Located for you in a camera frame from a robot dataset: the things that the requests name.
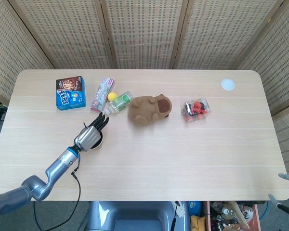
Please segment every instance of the chocolate wafer box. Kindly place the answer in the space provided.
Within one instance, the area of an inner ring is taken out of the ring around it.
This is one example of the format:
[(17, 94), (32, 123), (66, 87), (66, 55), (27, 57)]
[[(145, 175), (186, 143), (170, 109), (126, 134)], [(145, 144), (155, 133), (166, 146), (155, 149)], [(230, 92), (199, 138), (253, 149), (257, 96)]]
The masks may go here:
[(85, 107), (85, 82), (81, 76), (56, 80), (56, 101), (60, 110)]

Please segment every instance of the gray carpet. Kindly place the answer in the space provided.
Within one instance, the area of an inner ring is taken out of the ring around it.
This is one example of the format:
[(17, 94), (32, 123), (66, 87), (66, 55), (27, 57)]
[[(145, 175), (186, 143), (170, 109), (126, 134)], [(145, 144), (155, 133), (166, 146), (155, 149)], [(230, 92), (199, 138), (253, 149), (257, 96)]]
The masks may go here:
[[(281, 203), (289, 207), (289, 199)], [(259, 216), (264, 213), (265, 207), (266, 205), (258, 205)], [(260, 220), (260, 225), (262, 231), (289, 231), (289, 215), (269, 203), (267, 213)]]
[[(289, 206), (289, 199), (283, 204)], [(75, 202), (37, 202), (36, 211), (38, 221), (42, 229), (51, 228), (65, 221), (74, 208)], [(85, 218), (89, 208), (89, 202), (80, 202), (71, 220), (57, 228), (57, 231), (77, 231)], [(260, 216), (265, 211), (265, 205), (259, 205)], [(87, 220), (83, 222), (80, 230), (83, 231)], [(260, 221), (262, 231), (289, 231), (289, 216), (269, 203), (267, 214)], [(34, 221), (33, 203), (13, 211), (0, 215), (0, 231), (38, 231)]]

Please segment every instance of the plastic bottle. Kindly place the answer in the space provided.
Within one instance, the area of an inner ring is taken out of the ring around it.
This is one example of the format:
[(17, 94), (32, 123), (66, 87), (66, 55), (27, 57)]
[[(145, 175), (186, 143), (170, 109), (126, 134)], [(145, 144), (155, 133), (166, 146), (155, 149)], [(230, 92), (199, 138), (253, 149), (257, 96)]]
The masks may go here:
[(223, 203), (220, 201), (215, 201), (211, 206), (216, 212), (222, 213)]
[(230, 204), (225, 203), (222, 208), (222, 217), (226, 220), (231, 220), (235, 216), (235, 212)]
[(105, 109), (105, 114), (109, 115), (111, 113), (118, 113), (120, 111), (122, 111), (124, 108), (126, 108), (131, 100), (133, 99), (133, 95), (127, 91), (124, 94), (120, 95), (119, 97), (117, 97), (116, 99), (114, 99), (113, 101), (111, 101), (109, 103), (109, 107)]

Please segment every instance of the brown plush toy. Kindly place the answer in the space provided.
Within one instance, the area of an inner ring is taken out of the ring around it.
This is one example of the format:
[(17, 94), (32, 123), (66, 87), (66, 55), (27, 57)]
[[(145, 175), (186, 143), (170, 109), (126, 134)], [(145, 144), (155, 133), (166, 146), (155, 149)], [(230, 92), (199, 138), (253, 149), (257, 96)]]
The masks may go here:
[(136, 97), (131, 101), (129, 118), (135, 125), (144, 126), (167, 117), (171, 108), (170, 99), (164, 95)]

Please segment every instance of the yellow ball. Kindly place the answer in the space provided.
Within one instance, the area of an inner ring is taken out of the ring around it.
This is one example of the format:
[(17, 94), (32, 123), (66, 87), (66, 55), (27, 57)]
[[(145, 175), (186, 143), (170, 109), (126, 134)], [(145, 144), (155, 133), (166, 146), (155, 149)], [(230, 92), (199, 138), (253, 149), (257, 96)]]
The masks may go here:
[(113, 101), (117, 97), (118, 97), (117, 94), (115, 94), (114, 92), (109, 93), (107, 96), (109, 102)]

